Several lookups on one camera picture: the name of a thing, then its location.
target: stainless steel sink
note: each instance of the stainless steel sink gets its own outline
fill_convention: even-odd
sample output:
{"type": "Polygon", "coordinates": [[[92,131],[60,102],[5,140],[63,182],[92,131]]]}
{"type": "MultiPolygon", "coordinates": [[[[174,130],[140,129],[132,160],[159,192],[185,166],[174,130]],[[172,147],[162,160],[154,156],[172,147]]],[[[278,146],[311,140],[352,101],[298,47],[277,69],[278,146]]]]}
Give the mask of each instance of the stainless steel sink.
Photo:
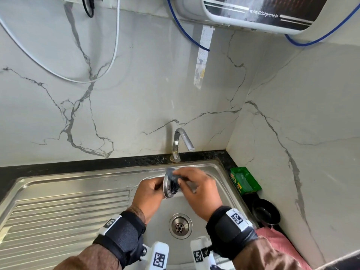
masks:
{"type": "MultiPolygon", "coordinates": [[[[238,208],[255,226],[216,160],[22,178],[0,204],[0,269],[47,270],[80,253],[110,216],[131,204],[141,180],[164,176],[169,166],[195,166],[207,172],[216,180],[223,203],[238,208]]],[[[169,245],[167,269],[194,269],[190,241],[207,236],[205,225],[179,192],[162,201],[146,228],[144,243],[169,245]]]]}

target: faucet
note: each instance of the faucet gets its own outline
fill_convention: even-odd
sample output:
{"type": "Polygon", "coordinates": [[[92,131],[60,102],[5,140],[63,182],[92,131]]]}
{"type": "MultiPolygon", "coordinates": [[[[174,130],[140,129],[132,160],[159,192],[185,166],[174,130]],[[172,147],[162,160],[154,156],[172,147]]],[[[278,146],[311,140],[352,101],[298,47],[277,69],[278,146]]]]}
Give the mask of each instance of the faucet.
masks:
{"type": "Polygon", "coordinates": [[[186,134],[185,130],[183,128],[177,128],[174,134],[174,143],[172,145],[172,154],[170,156],[170,161],[173,162],[180,162],[180,156],[179,156],[179,139],[180,136],[182,137],[182,140],[184,141],[187,149],[189,152],[192,152],[195,150],[194,145],[191,143],[188,135],[186,134]]]}

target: drain strainer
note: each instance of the drain strainer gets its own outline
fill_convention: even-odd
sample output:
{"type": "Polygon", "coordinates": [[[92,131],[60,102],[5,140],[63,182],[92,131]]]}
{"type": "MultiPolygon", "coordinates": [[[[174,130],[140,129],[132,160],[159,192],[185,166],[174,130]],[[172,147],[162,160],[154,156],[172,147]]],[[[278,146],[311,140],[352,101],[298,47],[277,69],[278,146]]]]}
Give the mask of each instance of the drain strainer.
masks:
{"type": "Polygon", "coordinates": [[[183,240],[190,236],[193,223],[185,214],[177,213],[170,219],[169,230],[176,239],[183,240]]]}

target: pink cloth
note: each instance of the pink cloth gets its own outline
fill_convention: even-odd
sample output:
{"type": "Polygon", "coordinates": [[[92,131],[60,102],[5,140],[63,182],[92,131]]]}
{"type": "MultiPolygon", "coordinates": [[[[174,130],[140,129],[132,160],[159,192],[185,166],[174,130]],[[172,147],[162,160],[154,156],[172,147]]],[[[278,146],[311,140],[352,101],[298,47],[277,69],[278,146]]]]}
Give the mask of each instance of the pink cloth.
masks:
{"type": "Polygon", "coordinates": [[[300,263],[304,270],[312,270],[309,264],[296,251],[291,242],[279,231],[276,231],[273,228],[270,229],[268,227],[262,227],[257,229],[256,233],[258,236],[266,238],[275,250],[292,256],[300,263]]]}

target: green dishwashing bar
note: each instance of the green dishwashing bar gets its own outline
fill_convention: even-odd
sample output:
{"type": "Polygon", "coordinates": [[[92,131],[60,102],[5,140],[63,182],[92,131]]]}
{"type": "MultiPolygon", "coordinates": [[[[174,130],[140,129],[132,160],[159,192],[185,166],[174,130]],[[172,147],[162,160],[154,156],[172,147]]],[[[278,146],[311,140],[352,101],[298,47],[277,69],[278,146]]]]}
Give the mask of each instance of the green dishwashing bar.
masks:
{"type": "Polygon", "coordinates": [[[261,190],[261,186],[246,167],[231,168],[230,177],[240,195],[261,190]]]}

